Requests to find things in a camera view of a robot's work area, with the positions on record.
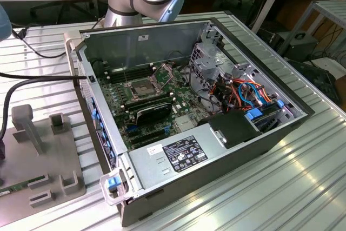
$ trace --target green circuit board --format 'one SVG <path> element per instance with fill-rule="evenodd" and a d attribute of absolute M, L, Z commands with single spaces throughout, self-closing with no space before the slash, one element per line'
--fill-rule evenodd
<path fill-rule="evenodd" d="M 114 84 L 110 83 L 106 78 L 99 80 L 106 102 L 112 112 L 123 141 L 129 150 L 137 149 L 163 138 L 181 133 L 182 128 L 178 127 L 175 123 L 177 118 L 181 118 L 182 116 L 185 116 L 184 118 L 188 117 L 190 126 L 191 124 L 197 126 L 201 119 L 211 115 L 200 101 L 198 101 L 196 95 L 191 92 L 189 86 L 184 85 L 184 80 L 182 79 L 184 75 L 174 68 L 171 73 L 173 78 L 160 91 L 157 88 L 154 93 L 144 93 L 138 97 L 145 100 L 148 97 L 173 93 L 171 98 L 175 98 L 175 101 L 172 102 L 172 112 L 162 120 L 141 127 L 135 125 L 134 122 L 136 110 L 126 111 L 122 108 L 125 102 L 129 104 L 136 103 L 133 100 L 134 91 L 128 87 L 127 83 L 121 82 Z M 164 69 L 158 70 L 155 73 L 155 80 L 158 86 L 163 86 L 169 78 L 168 72 Z M 148 79 L 148 77 L 132 80 L 132 85 L 138 80 L 145 79 Z"/>

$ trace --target metal bracket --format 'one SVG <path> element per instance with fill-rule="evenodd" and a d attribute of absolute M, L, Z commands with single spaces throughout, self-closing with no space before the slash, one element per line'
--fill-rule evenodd
<path fill-rule="evenodd" d="M 19 105 L 12 108 L 12 122 L 17 130 L 25 130 L 26 135 L 34 145 L 37 154 L 43 154 L 42 140 L 32 122 L 34 115 L 31 105 Z"/>
<path fill-rule="evenodd" d="M 50 201 L 53 201 L 52 192 L 49 189 L 44 192 L 38 193 L 34 196 L 29 197 L 29 201 L 29 205 L 33 208 L 36 208 Z"/>
<path fill-rule="evenodd" d="M 57 135 L 66 131 L 63 113 L 50 115 L 49 120 L 50 120 L 50 127 L 52 128 L 54 135 Z"/>
<path fill-rule="evenodd" d="M 78 177 L 75 170 L 73 171 L 73 176 L 74 176 L 73 183 L 65 186 L 66 180 L 63 179 L 62 175 L 59 175 L 60 187 L 65 195 L 70 195 L 79 190 L 79 182 L 78 182 Z"/>

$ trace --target power cord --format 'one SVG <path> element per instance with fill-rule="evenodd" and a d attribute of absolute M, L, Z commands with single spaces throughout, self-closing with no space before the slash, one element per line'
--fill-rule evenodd
<path fill-rule="evenodd" d="M 28 29 L 24 28 L 19 33 L 17 33 L 15 30 L 12 29 L 12 34 L 15 38 L 20 39 L 30 50 L 32 50 L 39 57 L 47 58 L 47 59 L 53 59 L 53 58 L 59 58 L 59 57 L 65 55 L 65 52 L 62 52 L 61 54 L 54 55 L 54 56 L 47 56 L 47 55 L 40 54 L 29 43 L 27 43 L 26 40 L 24 40 L 27 30 Z"/>
<path fill-rule="evenodd" d="M 106 17 L 106 15 L 100 17 L 100 18 L 97 20 L 97 22 L 92 26 L 92 29 L 94 29 L 94 28 L 99 24 L 99 22 L 100 22 L 102 19 L 104 19 L 105 17 Z"/>
<path fill-rule="evenodd" d="M 92 29 L 94 29 L 99 24 L 99 22 L 102 19 L 104 19 L 105 17 L 106 17 L 106 15 L 99 18 L 97 20 L 97 22 L 92 26 Z M 16 26 L 16 27 L 23 27 L 19 24 L 15 24 L 15 23 L 11 23 L 11 24 Z M 54 56 L 43 55 L 43 54 L 40 54 L 38 51 L 36 51 L 29 43 L 27 43 L 27 41 L 24 40 L 24 38 L 26 38 L 26 35 L 28 33 L 29 28 L 33 25 L 40 25 L 40 24 L 36 24 L 36 23 L 29 24 L 27 26 L 24 26 L 24 28 L 22 30 L 20 30 L 19 32 L 16 32 L 15 30 L 12 29 L 12 34 L 15 38 L 20 39 L 30 50 L 32 50 L 39 57 L 46 58 L 46 59 L 54 59 L 54 58 L 59 58 L 59 57 L 62 57 L 65 55 L 65 52 L 62 52 L 61 54 L 54 55 Z"/>
<path fill-rule="evenodd" d="M 0 130 L 0 141 L 5 136 L 6 129 L 7 129 L 7 121 L 9 117 L 9 105 L 10 105 L 10 99 L 15 92 L 16 89 L 32 84 L 37 82 L 50 82 L 50 81 L 67 81 L 67 80 L 85 80 L 87 77 L 85 76 L 24 76 L 24 75 L 10 75 L 6 73 L 0 72 L 0 77 L 6 77 L 6 78 L 17 78 L 17 79 L 27 79 L 25 81 L 21 81 L 15 85 L 13 85 L 9 91 L 6 93 L 5 101 L 4 101 L 4 109 L 3 109 L 3 118 L 2 118 L 2 126 Z"/>
<path fill-rule="evenodd" d="M 249 19 L 249 16 L 250 16 L 250 14 L 251 14 L 251 12 L 252 12 L 252 10 L 253 10 L 253 8 L 254 8 L 254 5 L 255 5 L 255 2 L 256 2 L 256 1 L 257 1 L 257 0 L 254 0 L 252 6 L 251 6 L 251 8 L 250 8 L 250 11 L 248 12 L 247 20 Z"/>

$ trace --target sticker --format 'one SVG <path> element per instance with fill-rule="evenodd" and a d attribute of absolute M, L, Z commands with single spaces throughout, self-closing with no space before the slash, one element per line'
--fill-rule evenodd
<path fill-rule="evenodd" d="M 152 146 L 152 147 L 149 147 L 147 148 L 147 151 L 148 151 L 148 154 L 151 156 L 151 155 L 154 155 L 154 154 L 157 154 L 162 150 L 162 144 L 157 144 L 155 146 Z"/>
<path fill-rule="evenodd" d="M 149 35 L 140 35 L 138 41 L 146 41 L 149 39 Z"/>
<path fill-rule="evenodd" d="M 193 135 L 163 147 L 163 151 L 178 173 L 208 159 Z"/>

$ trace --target workbench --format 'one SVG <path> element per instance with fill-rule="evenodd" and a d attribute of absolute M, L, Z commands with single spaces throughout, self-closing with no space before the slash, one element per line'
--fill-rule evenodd
<path fill-rule="evenodd" d="M 208 17 L 223 23 L 310 105 L 315 115 L 268 153 L 122 229 L 116 207 L 106 204 L 98 185 L 102 171 L 72 83 L 28 85 L 14 93 L 10 107 L 31 104 L 34 120 L 57 112 L 69 115 L 86 194 L 0 230 L 345 230 L 346 114 L 234 16 L 214 12 L 181 15 L 178 20 Z M 64 50 L 64 32 L 89 29 L 92 25 L 31 28 L 26 40 L 45 54 L 59 54 Z M 230 45 L 225 49 L 242 62 L 238 50 Z M 0 68 L 12 74 L 69 74 L 66 57 L 38 58 L 13 37 L 0 43 Z M 0 110 L 6 91 L 15 82 L 0 78 Z"/>

